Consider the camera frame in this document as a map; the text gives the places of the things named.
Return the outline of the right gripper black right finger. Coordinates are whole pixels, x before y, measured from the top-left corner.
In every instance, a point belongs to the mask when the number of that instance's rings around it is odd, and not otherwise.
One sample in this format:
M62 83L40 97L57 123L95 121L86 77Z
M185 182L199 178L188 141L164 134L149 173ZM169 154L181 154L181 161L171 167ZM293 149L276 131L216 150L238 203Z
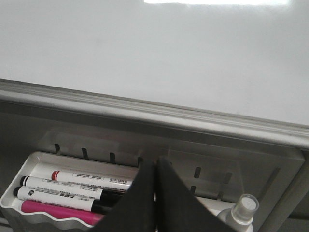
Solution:
M156 210L160 232L233 232L190 192L170 162L156 165Z

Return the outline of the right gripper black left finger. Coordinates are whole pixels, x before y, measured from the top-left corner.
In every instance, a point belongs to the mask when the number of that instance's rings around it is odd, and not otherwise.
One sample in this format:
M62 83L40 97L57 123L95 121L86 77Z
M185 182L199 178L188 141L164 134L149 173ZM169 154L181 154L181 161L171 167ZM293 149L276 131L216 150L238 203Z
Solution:
M155 231L155 165L144 160L126 194L91 232Z

